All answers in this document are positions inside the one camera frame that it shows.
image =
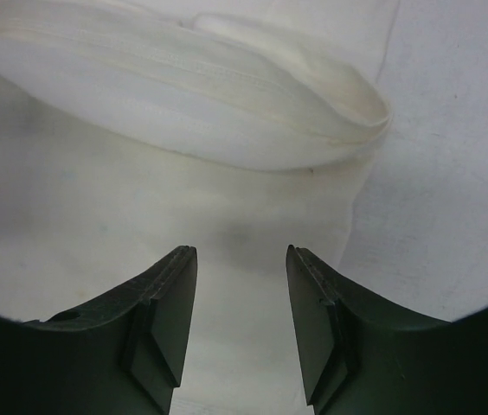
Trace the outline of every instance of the white cloth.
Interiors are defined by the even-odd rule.
[[[291,27],[138,7],[0,0],[0,74],[66,112],[0,78],[0,313],[51,316],[193,245],[173,412],[302,411],[286,247],[339,259],[388,106]]]

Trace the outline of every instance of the cream-colored cloth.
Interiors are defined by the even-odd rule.
[[[340,257],[388,105],[299,30],[179,17],[0,0],[22,88],[0,77],[0,313],[51,316],[196,246],[173,413],[297,413],[286,247]]]

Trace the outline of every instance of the folded cloth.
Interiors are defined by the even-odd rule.
[[[120,4],[0,0],[0,313],[53,315],[193,245],[173,412],[301,412],[286,247],[338,261],[388,104],[284,25]]]

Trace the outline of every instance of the black plastic part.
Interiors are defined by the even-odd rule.
[[[286,258],[307,402],[317,415],[488,414],[488,308],[405,309],[305,249]]]
[[[180,386],[196,250],[47,322],[0,317],[0,415],[153,415]]]

